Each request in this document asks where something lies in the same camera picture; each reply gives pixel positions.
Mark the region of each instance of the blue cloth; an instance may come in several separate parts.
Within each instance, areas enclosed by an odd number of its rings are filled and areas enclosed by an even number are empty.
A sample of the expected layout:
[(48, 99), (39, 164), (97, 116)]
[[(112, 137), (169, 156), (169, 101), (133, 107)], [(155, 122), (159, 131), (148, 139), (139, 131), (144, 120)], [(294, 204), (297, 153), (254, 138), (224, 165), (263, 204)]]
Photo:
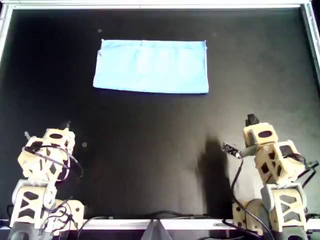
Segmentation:
[(208, 93), (206, 42), (102, 40), (93, 86), (149, 93)]

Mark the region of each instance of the cable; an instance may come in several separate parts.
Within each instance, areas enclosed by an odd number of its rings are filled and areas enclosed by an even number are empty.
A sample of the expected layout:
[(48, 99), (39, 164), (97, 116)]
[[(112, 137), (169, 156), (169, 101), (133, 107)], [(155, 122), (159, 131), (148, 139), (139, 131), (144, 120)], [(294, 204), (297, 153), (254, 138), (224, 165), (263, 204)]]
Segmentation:
[(315, 219), (315, 218), (320, 218), (320, 214), (317, 213), (309, 213), (305, 215), (305, 219), (308, 222), (309, 219)]
[(240, 166), (239, 166), (239, 168), (238, 168), (238, 170), (237, 170), (237, 172), (236, 172), (236, 174), (235, 174), (235, 177), (234, 177), (234, 179), (233, 179), (233, 181), (232, 181), (232, 184), (231, 184), (231, 196), (232, 196), (233, 200), (235, 201), (235, 203), (239, 206), (239, 208), (241, 208), (245, 213), (249, 214), (253, 219), (255, 219), (258, 223), (260, 223), (261, 226), (268, 232), (268, 234), (270, 235), (271, 239), (272, 239), (272, 240), (275, 240), (275, 237), (273, 236), (273, 234), (272, 234), (271, 230), (269, 229), (269, 227), (268, 227), (259, 217), (257, 217), (256, 215), (254, 215), (253, 213), (251, 213), (250, 211), (248, 211), (247, 208), (245, 208), (245, 207), (241, 204), (241, 202), (238, 201), (238, 199), (236, 198), (236, 196), (235, 196), (235, 194), (234, 194), (235, 184), (236, 184), (236, 182), (237, 182), (237, 180), (238, 180), (238, 177), (239, 177), (240, 172), (241, 172), (241, 170), (242, 170), (243, 164), (244, 164), (244, 159), (243, 159), (243, 157), (241, 156)]
[(58, 146), (58, 145), (42, 145), (42, 146), (33, 146), (33, 147), (32, 147), (32, 146), (26, 146), (24, 149), (25, 149), (27, 152), (29, 152), (29, 153), (31, 153), (31, 154), (34, 154), (34, 155), (36, 155), (36, 156), (38, 156), (38, 157), (40, 157), (40, 158), (44, 158), (44, 159), (46, 159), (46, 160), (48, 160), (48, 161), (51, 161), (51, 162), (53, 162), (53, 163), (55, 163), (55, 164), (58, 164), (58, 165), (60, 165), (60, 166), (62, 166), (62, 167), (64, 167), (64, 168), (66, 168), (67, 170), (70, 170), (70, 169), (71, 169), (69, 166), (67, 166), (67, 165), (64, 164), (64, 163), (58, 162), (58, 161), (52, 159), (51, 157), (44, 156), (44, 155), (38, 153), (37, 150), (38, 150), (38, 149), (41, 149), (41, 148), (53, 148), (53, 149), (59, 149), (59, 150), (65, 152), (65, 153), (67, 154), (68, 158), (71, 158), (71, 159), (75, 162), (75, 164), (80, 168), (81, 174), (80, 174), (80, 176), (79, 176), (79, 179), (81, 179), (81, 178), (83, 177), (83, 175), (84, 175), (84, 169), (83, 169), (83, 167), (80, 165), (80, 163), (78, 162), (78, 160), (77, 160), (73, 155), (71, 155), (67, 150), (65, 150), (64, 148), (61, 148), (61, 147)]
[(302, 184), (302, 188), (303, 189), (310, 182), (310, 180), (314, 177), (314, 175), (316, 175), (316, 173), (317, 173), (316, 167), (318, 167), (318, 166), (319, 166), (319, 162), (316, 162), (312, 166), (308, 166), (307, 169), (298, 176), (297, 179), (303, 177), (305, 174), (307, 174), (308, 172), (312, 171), (312, 174), (303, 182), (303, 184)]
[(82, 230), (84, 229), (84, 227), (91, 221), (91, 220), (95, 220), (95, 219), (108, 219), (107, 217), (105, 216), (94, 216), (92, 218), (89, 218), (87, 221), (84, 222), (84, 224), (79, 228), (79, 231), (78, 231), (78, 236), (77, 236), (77, 240), (80, 239), (80, 234), (82, 232)]
[(299, 153), (289, 153), (289, 154), (283, 156), (283, 158), (292, 158), (292, 159), (304, 164), (306, 168), (308, 167), (306, 158)]
[(12, 204), (10, 204), (10, 205), (7, 205), (6, 206), (6, 214), (8, 215), (8, 217), (9, 217), (9, 221), (11, 220), (11, 213), (10, 213), (10, 208), (14, 208), (15, 206), (14, 205), (12, 205)]

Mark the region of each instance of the black tabletop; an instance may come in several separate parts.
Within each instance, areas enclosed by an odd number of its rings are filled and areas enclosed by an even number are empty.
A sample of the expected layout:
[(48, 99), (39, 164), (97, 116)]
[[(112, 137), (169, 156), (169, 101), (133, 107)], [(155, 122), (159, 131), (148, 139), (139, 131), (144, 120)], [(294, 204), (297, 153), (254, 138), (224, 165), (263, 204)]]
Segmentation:
[[(93, 88), (101, 39), (206, 40), (209, 94)], [(298, 9), (15, 10), (0, 71), (0, 217), (23, 177), (24, 131), (41, 137), (71, 121), (85, 175), (77, 188), (72, 176), (59, 184), (58, 197), (73, 194), (88, 216), (231, 218), (217, 140), (244, 146), (250, 113), (318, 156), (320, 101)], [(308, 206), (319, 210), (313, 186)]]

